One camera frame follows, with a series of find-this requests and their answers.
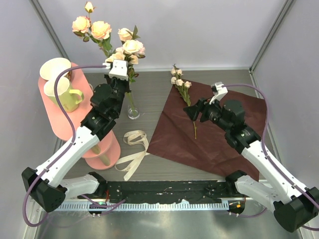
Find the pink round stand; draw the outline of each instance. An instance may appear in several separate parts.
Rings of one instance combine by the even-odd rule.
[[[39,77],[38,86],[52,130],[58,138],[68,141],[72,137],[70,124],[60,108],[44,94],[43,87],[45,83],[46,80]],[[75,128],[77,129],[81,125],[81,121],[92,108],[90,105],[90,99],[93,96],[93,92],[81,69],[72,71],[71,84],[74,89],[78,89],[84,94],[84,100],[80,103],[79,107],[75,111],[68,113]],[[108,135],[97,145],[101,149],[99,154],[95,154],[92,150],[88,150],[83,155],[88,165],[96,170],[105,170],[113,167],[121,154],[119,142],[117,141],[113,131],[110,131],[110,133],[108,133]],[[110,165],[106,166],[100,160],[99,157],[103,154],[108,156],[110,159]]]

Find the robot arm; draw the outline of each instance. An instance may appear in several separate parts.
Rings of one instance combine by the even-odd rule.
[[[95,172],[84,177],[63,180],[73,165],[94,145],[100,142],[114,127],[120,116],[125,92],[129,91],[127,62],[114,60],[109,73],[109,84],[100,84],[90,99],[92,109],[76,129],[76,139],[69,139],[53,156],[35,170],[26,168],[22,179],[26,190],[42,171],[46,171],[31,191],[31,197],[47,212],[58,208],[65,199],[82,194],[101,197],[106,191],[106,181]],[[63,151],[72,146],[47,170],[48,165]]]
[[[245,111],[241,103],[228,100],[221,106],[220,100],[227,93],[226,87],[221,82],[211,87],[214,92],[213,98],[202,98],[194,106],[184,108],[184,111],[192,120],[196,120],[199,113],[202,113],[200,122],[210,120],[226,132],[227,143],[249,160],[268,180],[272,188],[253,180],[242,171],[227,176],[226,181],[232,183],[239,193],[253,198],[274,213],[276,220],[284,229],[294,232],[318,215],[316,207],[295,187],[304,189],[315,201],[319,200],[319,190],[315,187],[307,188],[266,148],[275,165],[293,181],[294,184],[291,185],[265,157],[260,136],[245,124]]]

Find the cream ribbon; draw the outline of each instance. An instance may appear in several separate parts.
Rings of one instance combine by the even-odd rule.
[[[141,130],[135,130],[131,132],[127,132],[124,134],[123,137],[124,143],[127,143],[128,145],[134,145],[134,144],[142,144],[145,148],[144,151],[139,152],[139,153],[134,153],[129,156],[120,158],[114,165],[115,169],[121,172],[127,172],[124,176],[124,180],[128,181],[130,177],[135,173],[137,168],[139,167],[141,161],[143,160],[144,156],[149,155],[149,153],[146,153],[148,147],[149,147],[149,142],[148,139],[146,138],[146,133]],[[124,169],[119,170],[116,165],[129,162],[131,163]]]

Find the glass vase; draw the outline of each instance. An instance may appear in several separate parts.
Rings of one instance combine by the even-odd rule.
[[[126,97],[128,99],[128,117],[132,120],[136,120],[140,117],[140,111],[136,107],[133,93],[129,92],[129,93],[125,93],[125,94],[126,94]]]

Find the mug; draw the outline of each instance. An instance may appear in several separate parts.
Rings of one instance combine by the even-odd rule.
[[[54,96],[54,83],[55,80],[48,81],[44,85],[44,93],[52,100],[57,106],[58,103]],[[58,82],[58,96],[59,100],[63,105],[63,108],[67,112],[75,111],[79,104],[84,100],[83,92],[80,90],[73,89],[69,79],[62,77]]]
[[[72,66],[68,59],[58,57],[45,62],[40,68],[40,76],[46,81],[55,81],[58,75]],[[63,74],[63,77],[71,80],[71,71]]]

